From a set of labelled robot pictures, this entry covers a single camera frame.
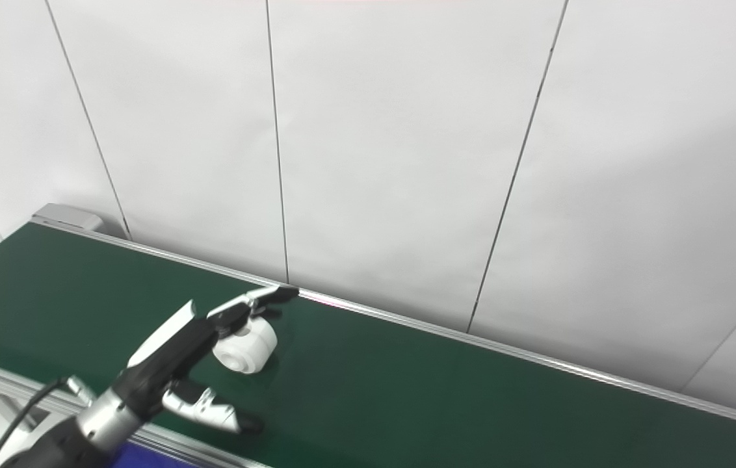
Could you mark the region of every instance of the white wall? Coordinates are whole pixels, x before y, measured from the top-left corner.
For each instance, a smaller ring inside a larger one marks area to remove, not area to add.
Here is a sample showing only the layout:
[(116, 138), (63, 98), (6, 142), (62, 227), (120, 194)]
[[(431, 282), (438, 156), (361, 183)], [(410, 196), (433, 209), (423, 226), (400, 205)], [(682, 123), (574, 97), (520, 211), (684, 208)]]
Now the white wall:
[(266, 4), (50, 3), (133, 239), (284, 281)]
[(0, 3), (0, 237), (76, 205), (736, 405), (736, 1), (571, 0), (529, 126), (562, 8)]
[(562, 4), (270, 4), (291, 281), (466, 329)]
[(121, 224), (45, 4), (0, 2), (0, 235), (48, 202)]
[(471, 331), (679, 390), (735, 326), (736, 2), (571, 2)]

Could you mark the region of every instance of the robotic hand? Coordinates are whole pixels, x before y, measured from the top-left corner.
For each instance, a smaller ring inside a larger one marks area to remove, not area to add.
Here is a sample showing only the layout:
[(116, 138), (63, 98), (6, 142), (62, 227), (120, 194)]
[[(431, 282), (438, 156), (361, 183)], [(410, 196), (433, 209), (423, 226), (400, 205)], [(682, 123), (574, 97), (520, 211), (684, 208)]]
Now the robotic hand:
[(298, 294), (296, 287), (287, 285), (248, 291), (206, 317), (195, 317), (192, 302), (187, 303), (148, 337), (88, 409), (48, 430), (1, 468), (108, 466), (116, 449), (163, 409), (228, 432), (261, 432), (261, 420), (187, 376), (218, 340), (231, 337), (250, 317), (276, 315), (269, 305), (288, 302)]

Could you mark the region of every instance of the white cylindrical object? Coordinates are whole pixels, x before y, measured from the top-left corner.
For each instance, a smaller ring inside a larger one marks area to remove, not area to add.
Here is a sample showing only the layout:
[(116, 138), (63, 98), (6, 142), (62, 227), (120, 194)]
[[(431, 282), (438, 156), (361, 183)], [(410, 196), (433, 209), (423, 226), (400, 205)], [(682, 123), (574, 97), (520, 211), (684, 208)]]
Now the white cylindrical object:
[(255, 374), (264, 368), (278, 340), (272, 326), (261, 317), (252, 317), (234, 335), (213, 347), (215, 358), (231, 371)]

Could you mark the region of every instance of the gray bracket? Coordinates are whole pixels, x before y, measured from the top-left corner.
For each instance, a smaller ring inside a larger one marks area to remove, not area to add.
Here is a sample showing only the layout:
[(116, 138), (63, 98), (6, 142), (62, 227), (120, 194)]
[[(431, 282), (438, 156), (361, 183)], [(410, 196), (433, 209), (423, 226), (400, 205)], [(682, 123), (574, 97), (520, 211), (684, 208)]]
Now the gray bracket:
[(33, 219), (40, 218), (48, 222), (71, 226), (71, 228), (85, 229), (86, 231), (95, 231), (100, 234), (106, 234), (105, 222), (103, 219), (88, 211), (77, 210), (76, 208), (67, 207), (67, 205), (59, 205), (56, 203), (48, 203), (41, 210), (33, 214)]
[[(21, 412), (22, 408), (23, 405), (18, 403), (14, 398), (0, 394), (0, 415), (7, 420), (7, 423), (12, 423), (18, 413)], [(18, 430), (23, 430), (23, 432), (32, 432), (36, 426), (44, 421), (47, 414), (49, 413), (43, 409), (33, 407), (33, 409), (30, 409), (30, 412), (24, 415), (21, 423), (18, 424)]]

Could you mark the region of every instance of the gray metal leg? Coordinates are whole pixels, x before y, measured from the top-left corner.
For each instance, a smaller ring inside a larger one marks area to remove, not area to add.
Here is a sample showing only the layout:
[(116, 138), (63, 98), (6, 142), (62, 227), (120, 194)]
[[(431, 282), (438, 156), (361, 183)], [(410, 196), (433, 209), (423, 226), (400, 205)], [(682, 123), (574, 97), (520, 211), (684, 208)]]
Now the gray metal leg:
[[(17, 417), (22, 408), (23, 405), (16, 402), (16, 400), (9, 396), (0, 394), (0, 415), (7, 420), (7, 423), (11, 423), (11, 421)], [(32, 432), (39, 423), (44, 421), (45, 417), (47, 417), (46, 411), (34, 407), (30, 412), (24, 415), (24, 418), (18, 425), (18, 429), (23, 430), (23, 432)]]

